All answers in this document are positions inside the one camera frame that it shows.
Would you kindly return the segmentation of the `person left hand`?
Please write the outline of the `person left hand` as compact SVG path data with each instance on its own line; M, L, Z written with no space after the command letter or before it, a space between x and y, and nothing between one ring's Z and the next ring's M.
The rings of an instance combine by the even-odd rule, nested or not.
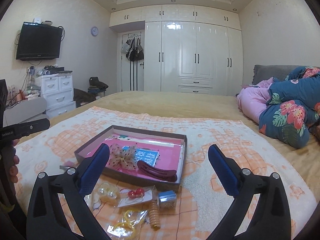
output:
M18 168L17 168L17 165L19 164L20 162L20 159L17 155L14 155L13 157L13 165L12 167L10 168L9 170L9 174L10 174L10 180L16 184L18 182Z

